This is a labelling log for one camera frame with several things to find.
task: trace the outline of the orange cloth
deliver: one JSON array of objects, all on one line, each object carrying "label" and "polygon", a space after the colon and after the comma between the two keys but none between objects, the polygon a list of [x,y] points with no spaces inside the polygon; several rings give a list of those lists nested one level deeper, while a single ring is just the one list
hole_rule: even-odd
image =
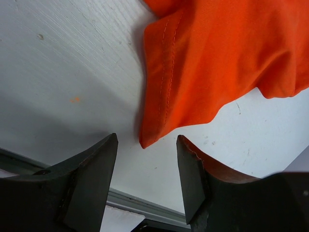
[{"label": "orange cloth", "polygon": [[147,89],[140,144],[209,123],[258,87],[266,98],[309,87],[309,0],[145,0]]}]

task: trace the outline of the white panel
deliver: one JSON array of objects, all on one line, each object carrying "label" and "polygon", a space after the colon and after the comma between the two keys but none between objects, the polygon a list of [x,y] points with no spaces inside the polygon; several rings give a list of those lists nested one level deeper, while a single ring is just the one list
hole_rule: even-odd
[{"label": "white panel", "polygon": [[131,232],[145,219],[144,215],[129,211],[105,207],[101,232]]},{"label": "white panel", "polygon": [[141,35],[154,19],[139,0],[0,1],[0,147],[53,165],[116,132],[111,187],[183,212],[178,134],[259,177],[309,145],[309,90],[272,100],[253,90],[143,150]]}]

